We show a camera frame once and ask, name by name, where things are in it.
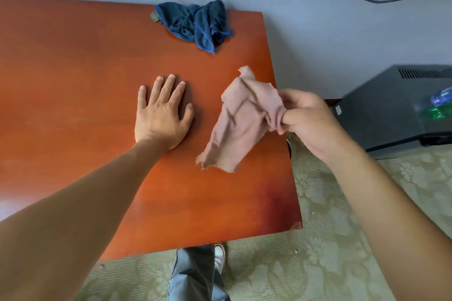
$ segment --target pink cloth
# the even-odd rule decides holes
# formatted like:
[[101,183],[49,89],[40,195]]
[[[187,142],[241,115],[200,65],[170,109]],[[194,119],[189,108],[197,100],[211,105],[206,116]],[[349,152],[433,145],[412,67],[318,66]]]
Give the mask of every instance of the pink cloth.
[[196,159],[203,169],[216,166],[235,172],[267,131],[281,129],[286,109],[278,91],[269,83],[256,81],[248,66],[239,71],[240,77],[222,94],[222,111],[206,149]]

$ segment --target gray pants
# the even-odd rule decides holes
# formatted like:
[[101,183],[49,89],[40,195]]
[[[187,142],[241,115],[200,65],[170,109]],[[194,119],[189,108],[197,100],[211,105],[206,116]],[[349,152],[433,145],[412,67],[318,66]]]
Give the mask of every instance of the gray pants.
[[168,301],[230,301],[215,269],[214,245],[177,250]]

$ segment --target white wall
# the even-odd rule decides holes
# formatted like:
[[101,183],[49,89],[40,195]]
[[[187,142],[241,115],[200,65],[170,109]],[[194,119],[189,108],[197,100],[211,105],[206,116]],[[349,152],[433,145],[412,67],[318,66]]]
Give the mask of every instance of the white wall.
[[395,63],[452,63],[452,0],[223,1],[229,8],[263,12],[278,87],[336,98]]

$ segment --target vent grille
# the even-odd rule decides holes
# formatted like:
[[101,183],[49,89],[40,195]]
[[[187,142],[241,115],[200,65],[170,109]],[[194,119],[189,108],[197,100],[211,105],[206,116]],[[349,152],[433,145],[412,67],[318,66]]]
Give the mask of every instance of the vent grille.
[[399,68],[402,79],[436,79],[439,77],[437,70],[402,69]]

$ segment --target dark blue towel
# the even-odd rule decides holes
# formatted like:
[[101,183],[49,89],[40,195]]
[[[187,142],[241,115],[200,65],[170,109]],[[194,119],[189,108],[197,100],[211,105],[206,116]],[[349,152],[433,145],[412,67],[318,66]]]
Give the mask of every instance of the dark blue towel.
[[166,28],[186,42],[196,42],[198,48],[215,53],[215,46],[232,31],[226,24],[225,5],[221,0],[211,1],[204,6],[185,6],[176,2],[164,2],[155,7]]

